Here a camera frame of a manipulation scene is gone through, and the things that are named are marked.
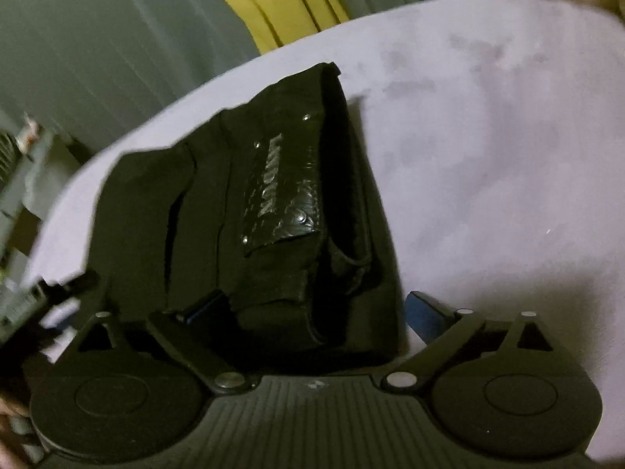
finger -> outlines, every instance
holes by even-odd
[[[28,416],[28,407],[7,393],[0,394],[0,414],[7,416]]]
[[[4,445],[7,451],[10,451],[13,455],[21,460],[28,460],[24,446],[22,443],[24,439],[22,436],[13,432],[11,428],[11,422],[6,416],[0,416],[0,442]]]
[[[0,440],[0,469],[28,469],[28,465]]]

metal rivet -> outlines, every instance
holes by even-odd
[[[410,388],[417,383],[417,376],[410,372],[393,372],[386,376],[386,382],[393,388]]]
[[[245,384],[245,377],[238,372],[223,372],[215,377],[215,384],[220,388],[238,388]]]

leather patch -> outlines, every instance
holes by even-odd
[[[305,129],[276,130],[254,145],[241,236],[246,255],[320,228],[320,133],[310,123]]]

black fabric pouch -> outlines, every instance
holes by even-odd
[[[294,366],[305,354],[323,367],[396,354],[395,257],[339,74],[316,65],[169,150],[120,160],[89,264],[110,277],[122,319],[219,288],[250,358]]]

ribbed plastic surface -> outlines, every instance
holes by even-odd
[[[262,379],[220,397],[197,428],[164,452],[90,465],[51,456],[42,469],[478,469],[596,467],[582,455],[538,464],[492,460],[454,444],[420,403],[376,389],[368,376]]]

